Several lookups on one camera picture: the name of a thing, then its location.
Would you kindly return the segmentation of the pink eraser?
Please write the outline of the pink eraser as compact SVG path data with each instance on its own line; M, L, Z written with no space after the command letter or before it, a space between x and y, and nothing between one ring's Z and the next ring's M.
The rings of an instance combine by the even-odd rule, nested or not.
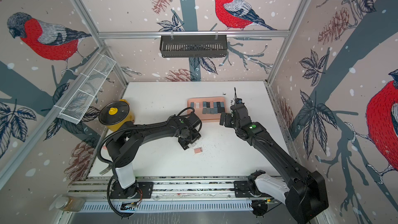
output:
M194 149L194 153L195 154L198 154L198 153L201 153L201 152L203 152L203 148L202 147L198 147L198 148Z

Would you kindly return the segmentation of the pink plastic storage tray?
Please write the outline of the pink plastic storage tray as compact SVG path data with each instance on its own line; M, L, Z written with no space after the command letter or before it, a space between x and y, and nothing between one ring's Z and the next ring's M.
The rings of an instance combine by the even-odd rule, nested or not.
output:
M190 103L194 102L194 113L203 121L203 122L218 122L220 120L220 116L222 113L218 114L202 114L203 110L203 102L210 102L210 108L214 108L213 102L224 102L224 108L226 112L226 99L224 97L197 97L197 98L190 98L187 101L187 106L190 107ZM200 108L196 108L196 103L200 103Z

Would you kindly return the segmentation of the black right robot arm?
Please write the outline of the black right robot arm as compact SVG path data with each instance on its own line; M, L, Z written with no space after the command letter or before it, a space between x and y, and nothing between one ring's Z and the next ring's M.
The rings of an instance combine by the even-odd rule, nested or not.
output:
M324 177L296 162L262 124L253 122L242 99L236 97L230 109L231 113L221 115L220 125L233 128L236 136L264 155L282 177L277 180L264 171L252 173L248 177L252 194L267 194L277 199L299 224L308 223L326 210L329 201Z

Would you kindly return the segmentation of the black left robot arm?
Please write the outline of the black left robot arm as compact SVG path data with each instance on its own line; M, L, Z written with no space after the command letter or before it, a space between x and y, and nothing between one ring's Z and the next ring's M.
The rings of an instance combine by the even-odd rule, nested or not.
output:
M126 122L100 141L97 158L108 164L122 189L134 188L137 180L133 160L142 145L163 138L177 138L180 146L186 150L201 137L201 128L202 120L194 112L173 115L164 122L153 124Z

